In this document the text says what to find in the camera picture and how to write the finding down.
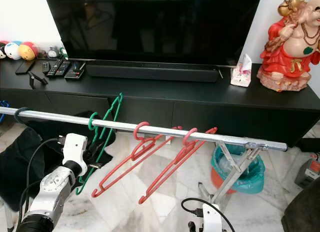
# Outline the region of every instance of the black tv cabinet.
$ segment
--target black tv cabinet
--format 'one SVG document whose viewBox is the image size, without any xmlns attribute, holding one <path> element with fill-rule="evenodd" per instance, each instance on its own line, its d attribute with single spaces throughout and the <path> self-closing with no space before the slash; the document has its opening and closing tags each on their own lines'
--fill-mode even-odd
<svg viewBox="0 0 320 232">
<path fill-rule="evenodd" d="M 248 88 L 230 85 L 230 69 L 221 68 L 216 83 L 91 77 L 79 81 L 49 78 L 46 86 L 29 86 L 28 75 L 16 75 L 22 61 L 0 60 L 0 99 L 11 107 L 75 114 L 99 114 L 123 92 L 118 121 L 205 131 L 217 126 L 219 134 L 285 142 L 294 146 L 320 119 L 320 99 L 310 87 L 300 92 L 277 93 L 263 87 L 252 68 Z M 43 60 L 32 72 L 40 77 Z"/>
</svg>

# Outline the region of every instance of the colorful toy ball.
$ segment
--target colorful toy ball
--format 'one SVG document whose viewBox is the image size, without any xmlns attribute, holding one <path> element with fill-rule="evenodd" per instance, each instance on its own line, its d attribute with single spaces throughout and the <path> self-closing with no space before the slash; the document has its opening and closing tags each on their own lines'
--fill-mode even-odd
<svg viewBox="0 0 320 232">
<path fill-rule="evenodd" d="M 8 41 L 0 41 L 0 59 L 6 57 L 5 46 L 8 44 Z"/>
<path fill-rule="evenodd" d="M 24 42 L 19 46 L 19 55 L 25 60 L 33 60 L 38 54 L 37 48 L 31 42 Z"/>
<path fill-rule="evenodd" d="M 19 52 L 18 52 L 20 44 L 21 44 L 20 41 L 10 42 L 4 47 L 4 52 L 11 59 L 14 59 L 14 60 L 20 59 L 21 56 L 19 55 Z"/>
</svg>

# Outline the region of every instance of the television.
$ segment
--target television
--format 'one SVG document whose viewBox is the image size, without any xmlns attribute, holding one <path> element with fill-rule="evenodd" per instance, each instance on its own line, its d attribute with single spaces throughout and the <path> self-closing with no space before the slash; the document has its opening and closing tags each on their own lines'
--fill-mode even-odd
<svg viewBox="0 0 320 232">
<path fill-rule="evenodd" d="M 71 59 L 134 68 L 132 78 L 235 66 L 259 1 L 47 0 Z"/>
</svg>

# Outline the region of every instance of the green hanger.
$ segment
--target green hanger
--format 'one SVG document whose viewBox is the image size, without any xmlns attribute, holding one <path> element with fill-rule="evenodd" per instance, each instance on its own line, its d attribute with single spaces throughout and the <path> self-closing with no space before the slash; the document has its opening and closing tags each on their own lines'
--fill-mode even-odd
<svg viewBox="0 0 320 232">
<path fill-rule="evenodd" d="M 118 113 L 119 113 L 120 105 L 121 105 L 121 103 L 122 103 L 122 99 L 123 99 L 123 94 L 120 93 L 119 96 L 117 96 L 116 99 L 112 102 L 111 107 L 110 107 L 110 108 L 107 110 L 107 112 L 105 113 L 105 115 L 104 115 L 104 117 L 103 117 L 103 120 L 106 120 L 106 118 L 109 116 L 109 114 L 111 113 L 111 111 L 114 109 L 116 103 L 118 103 L 118 106 L 117 106 L 117 108 L 116 108 L 116 112 L 115 112 L 113 121 L 116 121 L 116 120 L 117 120 L 116 118 L 118 117 Z M 94 137 L 93 137 L 91 146 L 93 146 L 93 145 L 96 143 L 96 140 L 97 140 L 97 137 L 98 137 L 98 133 L 99 133 L 99 131 L 98 131 L 99 127 L 98 127 L 98 126 L 92 126 L 92 120 L 93 120 L 93 118 L 94 118 L 97 114 L 98 114 L 97 112 L 92 113 L 92 115 L 90 116 L 90 119 L 89 119 L 89 123 L 88 123 L 88 128 L 89 128 L 89 130 L 91 130 L 91 131 L 94 130 Z M 103 128 L 103 130 L 102 130 L 102 132 L 101 132 L 101 134 L 100 134 L 99 139 L 102 139 L 105 131 L 106 131 L 106 128 Z M 109 139 L 110 139 L 110 137 L 111 137 L 112 132 L 113 132 L 113 129 L 111 128 L 110 131 L 109 131 L 109 135 L 108 135 L 108 137 L 106 138 L 106 141 L 105 141 L 105 143 L 104 143 L 104 145 L 103 145 L 103 147 L 102 147 L 102 149 L 101 149 L 101 152 L 100 152 L 98 158 L 95 160 L 96 163 L 99 162 L 99 160 L 100 160 L 100 158 L 101 158 L 101 156 L 102 156 L 102 154 L 103 154 L 103 152 L 104 152 L 104 150 L 105 150 L 105 148 L 106 148 L 106 146 L 107 146 L 107 144 L 108 144 L 108 142 L 109 142 Z M 75 191 L 75 194 L 76 194 L 76 195 L 79 195 L 79 194 L 82 192 L 82 190 L 84 189 L 84 187 L 85 187 L 85 185 L 86 185 L 89 177 L 92 175 L 93 172 L 94 172 L 94 168 L 91 168 L 88 176 L 87 176 L 84 180 L 83 180 L 83 177 L 82 177 L 82 176 L 79 177 L 79 182 L 82 183 L 82 186 L 81 186 L 81 188 L 76 188 L 76 189 L 75 189 L 75 190 L 76 190 L 76 191 Z"/>
</svg>

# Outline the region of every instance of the tissue box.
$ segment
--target tissue box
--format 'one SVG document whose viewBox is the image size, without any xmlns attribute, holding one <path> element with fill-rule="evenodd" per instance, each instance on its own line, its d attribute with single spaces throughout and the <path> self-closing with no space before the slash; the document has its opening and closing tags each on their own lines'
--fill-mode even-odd
<svg viewBox="0 0 320 232">
<path fill-rule="evenodd" d="M 231 84 L 248 87 L 251 82 L 251 58 L 246 54 L 243 63 L 239 63 L 231 72 Z"/>
</svg>

